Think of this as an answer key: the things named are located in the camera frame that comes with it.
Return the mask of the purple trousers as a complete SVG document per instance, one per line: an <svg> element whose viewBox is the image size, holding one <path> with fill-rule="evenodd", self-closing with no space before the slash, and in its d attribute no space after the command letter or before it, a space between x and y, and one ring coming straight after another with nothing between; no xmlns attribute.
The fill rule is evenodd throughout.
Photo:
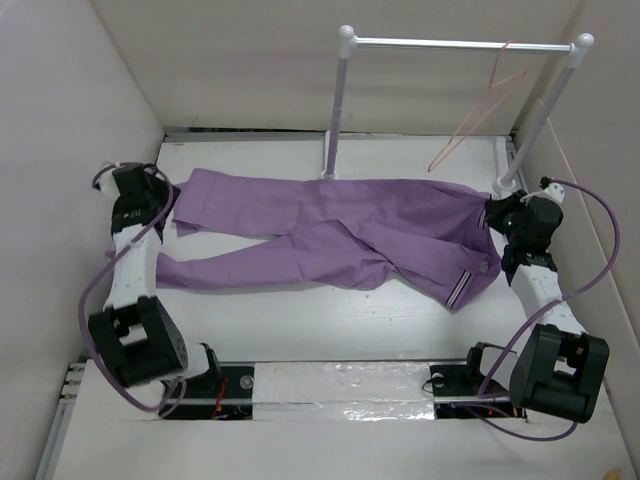
<svg viewBox="0 0 640 480"><path fill-rule="evenodd" d="M319 282L372 290L398 274L457 310L499 276L485 224L487 195L422 179L284 180L197 169L173 221L254 237L257 244L205 259L158 258L164 288L213 290Z"/></svg>

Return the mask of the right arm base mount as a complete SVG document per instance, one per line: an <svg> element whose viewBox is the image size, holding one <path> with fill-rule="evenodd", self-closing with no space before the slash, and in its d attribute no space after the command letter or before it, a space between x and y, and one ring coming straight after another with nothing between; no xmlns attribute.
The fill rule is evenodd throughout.
<svg viewBox="0 0 640 480"><path fill-rule="evenodd" d="M481 399L479 388L485 374L503 351L497 345L478 342L464 360L444 360L429 364L430 377L423 383L424 393L433 398L435 418L502 420L525 418L526 411L514 407L506 390L517 355L511 351L494 374L485 394L499 397Z"/></svg>

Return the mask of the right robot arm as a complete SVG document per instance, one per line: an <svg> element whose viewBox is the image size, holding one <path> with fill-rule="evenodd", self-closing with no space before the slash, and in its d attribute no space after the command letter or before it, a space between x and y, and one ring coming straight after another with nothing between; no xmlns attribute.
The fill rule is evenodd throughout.
<svg viewBox="0 0 640 480"><path fill-rule="evenodd" d="M501 260L509 286L518 289L519 300L534 300L558 285L557 266L548 248L564 214L561 208L569 182L545 177L537 192L522 190L503 200L485 204L490 228L507 240ZM603 269L578 290L559 293L529 314L502 349L494 363L479 359L462 369L465 387L482 399L490 399L499 379L498 369L513 347L525 337L517 355L507 394L519 408L562 418L578 424L591 419L602 384L610 349L607 342L588 334L581 326L560 328L556 321L567 302L595 287L614 266L620 247L615 245Z"/></svg>

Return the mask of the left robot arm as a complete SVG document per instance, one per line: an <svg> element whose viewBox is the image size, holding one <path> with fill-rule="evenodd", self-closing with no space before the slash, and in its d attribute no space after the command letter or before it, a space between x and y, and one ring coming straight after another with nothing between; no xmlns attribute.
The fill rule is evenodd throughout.
<svg viewBox="0 0 640 480"><path fill-rule="evenodd" d="M124 163L101 170L95 189L115 197L111 213L114 263L101 311L89 316L90 339L116 384L183 380L189 393L212 396L223 373L214 350L189 345L156 293L156 267L167 217L180 190L154 166Z"/></svg>

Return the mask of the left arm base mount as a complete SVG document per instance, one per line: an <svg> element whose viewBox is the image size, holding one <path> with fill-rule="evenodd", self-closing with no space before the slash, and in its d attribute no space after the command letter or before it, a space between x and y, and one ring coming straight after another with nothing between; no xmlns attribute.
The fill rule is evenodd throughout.
<svg viewBox="0 0 640 480"><path fill-rule="evenodd" d="M250 420L253 363L221 363L205 343L188 347L189 369L158 415L164 420Z"/></svg>

